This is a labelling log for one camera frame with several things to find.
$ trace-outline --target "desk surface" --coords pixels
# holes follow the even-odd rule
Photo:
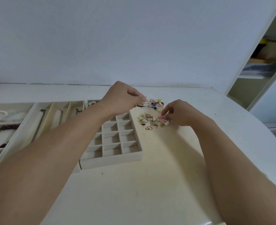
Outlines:
[[[0,103],[101,99],[108,88],[0,84]],[[207,88],[136,88],[148,98],[163,98],[166,104],[175,99],[185,100],[214,119],[276,184],[276,138],[231,99]],[[144,109],[131,112],[136,115],[141,111]],[[193,130],[169,125],[149,131],[138,122],[135,127],[144,150],[143,160],[71,175],[42,224],[221,222]]]

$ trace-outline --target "hand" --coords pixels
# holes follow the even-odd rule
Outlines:
[[[112,116],[120,115],[128,112],[136,105],[146,101],[146,97],[133,87],[117,81],[99,104],[105,106],[105,109],[111,112]]]
[[[182,100],[175,100],[169,103],[162,111],[162,118],[174,121],[180,126],[191,126],[206,120],[207,117],[189,103]]]

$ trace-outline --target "white shelf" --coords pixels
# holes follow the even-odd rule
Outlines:
[[[271,79],[271,77],[259,76],[257,74],[240,74],[238,78],[243,79]]]

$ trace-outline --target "forearm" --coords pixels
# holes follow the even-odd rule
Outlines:
[[[0,224],[39,224],[109,118],[96,104],[0,164]]]
[[[276,187],[229,137],[207,118],[194,131],[208,168],[213,193],[227,224],[272,224]]]

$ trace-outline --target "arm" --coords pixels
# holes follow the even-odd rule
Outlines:
[[[39,224],[101,125],[146,98],[115,83],[97,104],[0,164],[0,224]]]
[[[168,104],[162,115],[195,131],[219,213],[227,225],[276,223],[276,186],[212,119],[181,100]]]

